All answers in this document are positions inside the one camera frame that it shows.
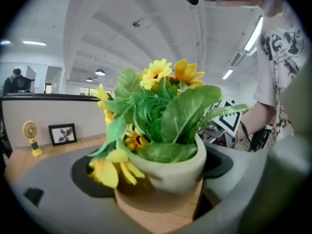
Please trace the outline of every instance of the potted plant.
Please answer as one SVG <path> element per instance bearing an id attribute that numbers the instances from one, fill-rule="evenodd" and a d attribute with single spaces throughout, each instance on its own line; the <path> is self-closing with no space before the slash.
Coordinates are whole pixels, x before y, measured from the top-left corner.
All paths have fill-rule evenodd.
<path id="1" fill-rule="evenodd" d="M 205 73 L 196 72 L 196 64 L 180 60 L 175 76 L 171 65 L 162 59 L 150 63 L 142 74 L 124 69 L 114 99 L 100 85 L 98 105 L 106 115 L 107 129 L 105 143 L 89 155 L 90 177 L 95 181 L 123 195 L 144 191 L 177 198 L 195 193 L 206 161 L 198 129 L 215 117 L 248 107 L 215 108 L 203 117 L 222 99 L 220 88 L 198 80 Z"/>

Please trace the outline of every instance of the office chair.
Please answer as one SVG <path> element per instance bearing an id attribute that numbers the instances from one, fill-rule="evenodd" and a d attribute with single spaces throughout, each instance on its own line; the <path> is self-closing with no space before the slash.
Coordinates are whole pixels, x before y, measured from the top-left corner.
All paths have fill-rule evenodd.
<path id="1" fill-rule="evenodd" d="M 34 79 L 29 79 L 24 76 L 16 76 L 12 80 L 12 93 L 29 93 L 30 85 Z"/>

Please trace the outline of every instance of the person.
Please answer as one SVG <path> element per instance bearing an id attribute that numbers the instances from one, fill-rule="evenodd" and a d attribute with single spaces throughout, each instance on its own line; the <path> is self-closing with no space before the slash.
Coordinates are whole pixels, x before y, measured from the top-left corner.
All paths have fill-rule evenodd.
<path id="1" fill-rule="evenodd" d="M 21 70 L 19 68 L 16 68 L 13 70 L 13 75 L 8 77 L 3 85 L 3 95 L 7 93 L 13 93 L 13 87 L 12 87 L 12 81 L 15 77 L 17 76 L 22 76 L 21 75 Z"/>
<path id="2" fill-rule="evenodd" d="M 276 116 L 266 147 L 291 136 L 293 128 L 279 96 L 308 61 L 311 43 L 295 12 L 285 0 L 217 0 L 223 5 L 259 7 L 264 14 L 256 43 L 259 77 L 254 95 L 257 103 L 242 116 L 235 136 L 239 141 Z"/>

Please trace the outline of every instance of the window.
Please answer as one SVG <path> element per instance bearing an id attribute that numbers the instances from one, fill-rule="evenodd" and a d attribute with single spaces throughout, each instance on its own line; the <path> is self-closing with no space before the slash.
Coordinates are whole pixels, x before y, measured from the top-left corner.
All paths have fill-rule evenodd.
<path id="1" fill-rule="evenodd" d="M 50 94 L 52 91 L 52 84 L 51 83 L 46 83 L 44 87 L 44 93 L 45 94 Z"/>
<path id="2" fill-rule="evenodd" d="M 110 91 L 110 90 L 105 90 L 105 92 L 112 95 L 112 91 Z M 96 88 L 80 87 L 80 95 L 81 96 L 96 96 L 97 95 L 97 89 Z"/>

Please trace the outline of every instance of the white partition wall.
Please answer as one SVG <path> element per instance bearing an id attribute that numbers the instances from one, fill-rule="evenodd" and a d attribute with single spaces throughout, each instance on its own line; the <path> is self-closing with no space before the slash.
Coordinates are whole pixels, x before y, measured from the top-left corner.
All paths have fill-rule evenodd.
<path id="1" fill-rule="evenodd" d="M 23 125 L 33 121 L 38 145 L 50 144 L 49 125 L 74 123 L 78 138 L 105 133 L 105 115 L 96 101 L 4 100 L 3 119 L 12 148 L 29 145 Z"/>

